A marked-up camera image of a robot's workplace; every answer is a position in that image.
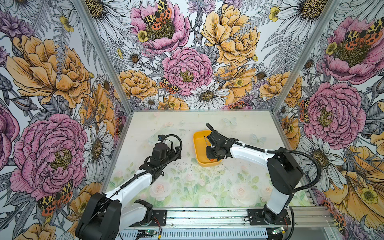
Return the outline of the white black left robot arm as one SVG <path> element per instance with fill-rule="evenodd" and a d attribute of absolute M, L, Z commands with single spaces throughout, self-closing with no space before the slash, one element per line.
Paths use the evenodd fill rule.
<path fill-rule="evenodd" d="M 182 145 L 156 143 L 132 178 L 104 193 L 93 194 L 75 230 L 80 240 L 114 240 L 127 227 L 165 225 L 166 211 L 156 212 L 144 200 L 134 200 L 139 192 L 164 175 L 164 168 L 181 158 Z"/>

